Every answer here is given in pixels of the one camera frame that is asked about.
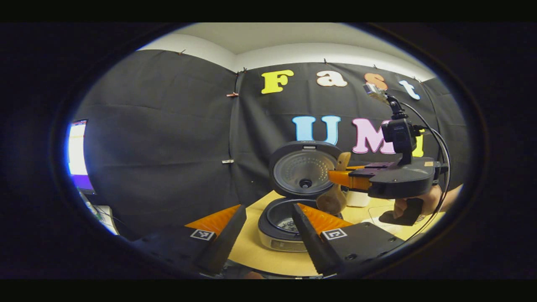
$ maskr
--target rice cooker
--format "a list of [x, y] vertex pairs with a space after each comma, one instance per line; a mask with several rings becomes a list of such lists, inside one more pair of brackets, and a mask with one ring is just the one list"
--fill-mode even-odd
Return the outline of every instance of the rice cooker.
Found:
[[259, 218], [259, 236], [265, 247], [277, 251], [307, 251], [292, 218], [293, 204], [317, 208], [317, 197], [333, 186], [328, 170], [334, 170], [341, 152], [323, 141], [294, 141], [271, 155], [271, 186], [285, 197], [270, 202]]

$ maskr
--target white container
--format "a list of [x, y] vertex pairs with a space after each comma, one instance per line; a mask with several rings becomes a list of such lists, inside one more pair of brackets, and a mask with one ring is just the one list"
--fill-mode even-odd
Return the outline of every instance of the white container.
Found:
[[347, 193], [347, 206], [366, 207], [371, 197], [367, 193], [349, 191]]

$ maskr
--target computer monitor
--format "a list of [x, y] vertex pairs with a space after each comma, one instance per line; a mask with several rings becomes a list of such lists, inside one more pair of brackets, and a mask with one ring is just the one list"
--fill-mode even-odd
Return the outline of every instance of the computer monitor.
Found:
[[88, 120], [71, 123], [68, 139], [69, 172], [75, 186], [84, 194], [95, 194], [84, 160], [84, 133]]

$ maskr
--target wooden spoon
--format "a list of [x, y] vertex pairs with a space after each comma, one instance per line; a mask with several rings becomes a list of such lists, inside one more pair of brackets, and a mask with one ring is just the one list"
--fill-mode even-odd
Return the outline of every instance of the wooden spoon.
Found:
[[[336, 171], [345, 171], [350, 159], [350, 152], [341, 153], [337, 159]], [[332, 215], [340, 214], [346, 206], [347, 200], [341, 192], [340, 184], [334, 184], [330, 190], [317, 197], [317, 208]]]

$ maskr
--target white wall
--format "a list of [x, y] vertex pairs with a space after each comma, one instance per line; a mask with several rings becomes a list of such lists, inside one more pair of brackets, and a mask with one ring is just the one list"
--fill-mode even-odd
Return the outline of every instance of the white wall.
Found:
[[231, 51], [210, 41], [184, 34], [166, 35], [142, 48], [182, 52], [221, 65], [231, 71], [254, 69], [285, 63], [324, 62], [348, 63], [384, 69], [426, 81], [435, 77], [424, 67], [395, 56], [367, 48], [331, 44], [299, 43], [257, 49], [242, 54]]

